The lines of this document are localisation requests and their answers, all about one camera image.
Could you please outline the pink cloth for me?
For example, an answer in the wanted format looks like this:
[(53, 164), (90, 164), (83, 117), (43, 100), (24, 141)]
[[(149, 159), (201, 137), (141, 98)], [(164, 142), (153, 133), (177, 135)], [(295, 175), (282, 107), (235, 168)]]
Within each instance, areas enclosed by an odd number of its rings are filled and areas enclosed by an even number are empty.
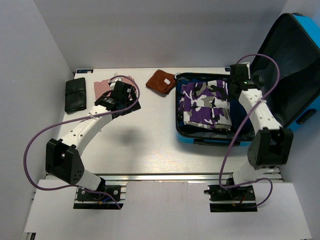
[(112, 80), (105, 79), (102, 81), (95, 81), (94, 82), (95, 100), (98, 100), (104, 93), (110, 91), (114, 87), (117, 81), (121, 81), (135, 87), (134, 83), (125, 77), (117, 77)]

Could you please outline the purple camouflage garment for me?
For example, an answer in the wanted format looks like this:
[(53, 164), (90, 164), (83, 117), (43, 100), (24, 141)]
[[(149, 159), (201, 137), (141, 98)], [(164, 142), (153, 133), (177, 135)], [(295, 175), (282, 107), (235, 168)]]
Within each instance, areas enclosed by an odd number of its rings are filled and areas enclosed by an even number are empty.
[(205, 130), (231, 130), (227, 83), (221, 79), (187, 80), (188, 83), (182, 85), (183, 126)]

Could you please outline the small navy blue cloth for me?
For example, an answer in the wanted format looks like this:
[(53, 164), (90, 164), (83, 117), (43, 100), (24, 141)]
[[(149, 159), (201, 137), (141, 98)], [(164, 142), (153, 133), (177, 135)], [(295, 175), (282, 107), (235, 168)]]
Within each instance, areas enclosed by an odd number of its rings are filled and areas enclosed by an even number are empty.
[[(240, 104), (238, 100), (230, 101), (230, 118), (231, 118), (231, 130), (236, 132), (240, 127), (241, 123), (247, 116), (247, 112), (244, 107)], [(253, 126), (251, 120), (248, 119), (243, 125), (240, 135), (248, 135), (251, 134), (253, 130)]]

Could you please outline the large navy blue garment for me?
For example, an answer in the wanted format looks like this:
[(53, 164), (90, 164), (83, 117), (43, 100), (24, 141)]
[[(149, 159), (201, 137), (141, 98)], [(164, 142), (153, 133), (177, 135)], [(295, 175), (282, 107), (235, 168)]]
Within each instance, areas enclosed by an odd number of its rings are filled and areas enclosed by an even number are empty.
[(185, 77), (180, 77), (177, 80), (177, 86), (176, 86), (176, 94), (177, 94), (177, 122), (180, 127), (184, 125), (183, 122), (183, 90), (182, 85), (186, 85), (188, 83), (188, 79)]

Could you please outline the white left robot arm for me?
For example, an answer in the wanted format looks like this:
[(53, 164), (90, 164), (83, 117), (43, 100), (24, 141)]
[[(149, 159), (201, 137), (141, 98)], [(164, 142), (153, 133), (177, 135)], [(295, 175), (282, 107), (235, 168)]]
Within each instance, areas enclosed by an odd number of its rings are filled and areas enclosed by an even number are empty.
[(81, 155), (105, 125), (141, 108), (135, 86), (119, 78), (112, 80), (110, 85), (110, 90), (94, 102), (88, 119), (80, 121), (61, 139), (52, 138), (46, 144), (46, 172), (70, 185), (88, 189), (90, 196), (96, 200), (105, 196), (105, 180), (85, 169)]

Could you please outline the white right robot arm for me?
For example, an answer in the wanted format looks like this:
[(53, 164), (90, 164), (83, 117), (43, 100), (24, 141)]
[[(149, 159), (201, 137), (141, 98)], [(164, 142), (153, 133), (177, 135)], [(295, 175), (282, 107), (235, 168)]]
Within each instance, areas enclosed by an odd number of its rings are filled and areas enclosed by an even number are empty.
[(225, 188), (226, 195), (236, 200), (244, 193), (242, 185), (250, 185), (268, 170), (288, 162), (293, 131), (283, 128), (263, 99), (258, 76), (251, 76), (248, 63), (230, 66), (227, 84), (231, 99), (237, 99), (249, 115), (255, 136), (247, 151), (247, 161), (232, 174), (233, 182)]

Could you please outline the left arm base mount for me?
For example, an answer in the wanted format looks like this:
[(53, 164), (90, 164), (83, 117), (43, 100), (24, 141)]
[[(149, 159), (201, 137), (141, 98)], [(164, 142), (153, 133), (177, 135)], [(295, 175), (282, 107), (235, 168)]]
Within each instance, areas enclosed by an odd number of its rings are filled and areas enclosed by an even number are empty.
[(76, 190), (73, 208), (76, 210), (120, 210), (126, 199), (127, 182), (107, 181), (104, 191), (108, 194), (91, 193), (83, 187)]

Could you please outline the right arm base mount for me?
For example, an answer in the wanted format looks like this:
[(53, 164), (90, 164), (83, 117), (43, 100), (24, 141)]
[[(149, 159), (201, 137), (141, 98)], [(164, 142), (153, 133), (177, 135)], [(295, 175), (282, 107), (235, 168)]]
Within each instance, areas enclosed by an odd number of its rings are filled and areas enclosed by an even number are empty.
[(209, 185), (203, 191), (209, 195), (211, 213), (245, 213), (257, 212), (256, 196), (253, 186), (240, 186), (224, 189), (219, 185)]

